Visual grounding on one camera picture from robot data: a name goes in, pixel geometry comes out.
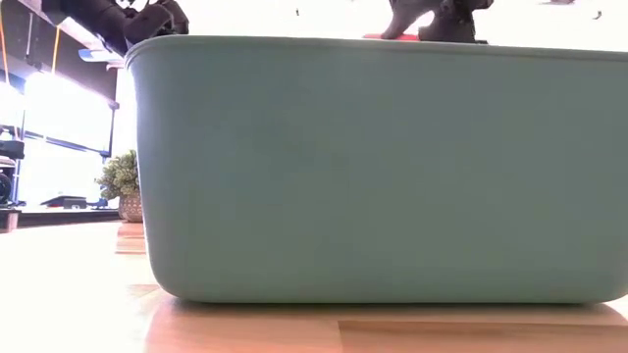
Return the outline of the black aluminium table frame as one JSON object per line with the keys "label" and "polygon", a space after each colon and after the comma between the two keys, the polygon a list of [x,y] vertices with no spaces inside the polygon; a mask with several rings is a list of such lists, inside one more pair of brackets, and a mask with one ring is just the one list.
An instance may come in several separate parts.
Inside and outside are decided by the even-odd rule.
{"label": "black aluminium table frame", "polygon": [[117,210],[52,209],[37,212],[20,209],[0,209],[0,233],[20,227],[64,226],[84,223],[119,221]]}

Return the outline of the dark flat background object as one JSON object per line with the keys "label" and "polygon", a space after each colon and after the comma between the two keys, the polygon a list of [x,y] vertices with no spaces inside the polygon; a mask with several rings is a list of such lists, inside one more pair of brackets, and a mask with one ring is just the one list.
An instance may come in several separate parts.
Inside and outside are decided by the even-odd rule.
{"label": "dark flat background object", "polygon": [[106,209],[109,207],[106,199],[100,198],[96,201],[88,201],[86,197],[81,196],[57,196],[52,199],[43,201],[41,206],[47,208],[63,208],[63,209]]}

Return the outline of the blue metal beam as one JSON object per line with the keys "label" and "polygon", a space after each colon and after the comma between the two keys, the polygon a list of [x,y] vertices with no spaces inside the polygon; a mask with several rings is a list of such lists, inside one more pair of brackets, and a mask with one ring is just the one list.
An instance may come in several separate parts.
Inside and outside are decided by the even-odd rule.
{"label": "blue metal beam", "polygon": [[70,141],[66,141],[63,139],[58,139],[58,138],[54,138],[54,137],[48,137],[48,136],[44,136],[42,134],[36,133],[36,132],[32,132],[29,130],[21,130],[20,128],[16,127],[16,126],[5,126],[5,125],[0,125],[0,134],[2,132],[8,132],[9,134],[11,134],[12,136],[16,136],[16,135],[23,135],[25,138],[29,138],[29,139],[34,139],[34,140],[41,140],[45,143],[49,143],[52,145],[56,145],[56,146],[60,146],[60,147],[64,147],[64,148],[69,148],[72,150],[77,150],[77,151],[82,151],[82,152],[94,152],[97,153],[99,156],[103,157],[103,158],[109,158],[112,156],[112,152],[111,149],[108,150],[98,150],[95,148],[91,148],[91,147],[87,147],[81,144],[77,144],[77,143],[73,143]]}

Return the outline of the pale blue ceiling light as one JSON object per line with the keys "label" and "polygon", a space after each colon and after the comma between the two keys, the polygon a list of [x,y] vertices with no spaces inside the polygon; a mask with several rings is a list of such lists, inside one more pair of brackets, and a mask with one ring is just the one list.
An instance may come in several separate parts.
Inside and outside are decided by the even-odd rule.
{"label": "pale blue ceiling light", "polygon": [[122,56],[106,49],[79,49],[78,55],[87,63],[107,63],[119,65],[123,62]]}

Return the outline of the red rectangular block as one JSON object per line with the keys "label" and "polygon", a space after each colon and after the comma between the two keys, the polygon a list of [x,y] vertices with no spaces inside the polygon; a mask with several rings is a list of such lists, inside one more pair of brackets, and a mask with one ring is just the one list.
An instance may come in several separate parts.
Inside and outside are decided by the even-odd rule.
{"label": "red rectangular block", "polygon": [[367,33],[363,35],[365,39],[377,39],[377,40],[393,40],[393,41],[419,41],[419,37],[417,34],[407,34],[404,33],[396,38],[384,38],[384,36],[380,33]]}

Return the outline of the thin dark pole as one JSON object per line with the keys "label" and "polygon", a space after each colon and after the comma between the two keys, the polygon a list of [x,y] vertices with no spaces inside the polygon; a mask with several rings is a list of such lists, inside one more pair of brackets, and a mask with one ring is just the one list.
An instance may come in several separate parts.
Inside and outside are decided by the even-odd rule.
{"label": "thin dark pole", "polygon": [[111,118],[110,118],[110,131],[109,131],[107,157],[111,158],[113,156],[113,142],[114,142],[114,133],[115,133],[115,124],[116,124],[116,114],[118,110],[120,109],[120,104],[116,101],[112,101],[108,103],[108,106],[111,111]]}

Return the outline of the black padded block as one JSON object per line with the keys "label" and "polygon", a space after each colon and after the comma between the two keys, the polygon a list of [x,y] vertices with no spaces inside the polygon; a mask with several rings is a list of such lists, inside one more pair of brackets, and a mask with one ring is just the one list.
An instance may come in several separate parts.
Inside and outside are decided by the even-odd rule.
{"label": "black padded block", "polygon": [[21,160],[25,157],[25,144],[20,140],[0,140],[0,156]]}

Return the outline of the small green potted plant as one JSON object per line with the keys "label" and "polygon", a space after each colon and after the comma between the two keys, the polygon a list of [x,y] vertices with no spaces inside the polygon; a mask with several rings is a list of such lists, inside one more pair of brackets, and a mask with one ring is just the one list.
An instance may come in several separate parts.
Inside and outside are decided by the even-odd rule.
{"label": "small green potted plant", "polygon": [[143,222],[137,153],[131,149],[107,160],[101,175],[96,179],[101,196],[118,200],[119,216],[128,223]]}

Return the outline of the green plastic bin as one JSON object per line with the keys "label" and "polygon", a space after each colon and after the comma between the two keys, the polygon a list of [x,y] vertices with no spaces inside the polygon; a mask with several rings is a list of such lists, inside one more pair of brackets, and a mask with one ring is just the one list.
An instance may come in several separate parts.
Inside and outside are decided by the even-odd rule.
{"label": "green plastic bin", "polygon": [[628,53],[176,35],[126,66],[148,258],[174,296],[628,294]]}

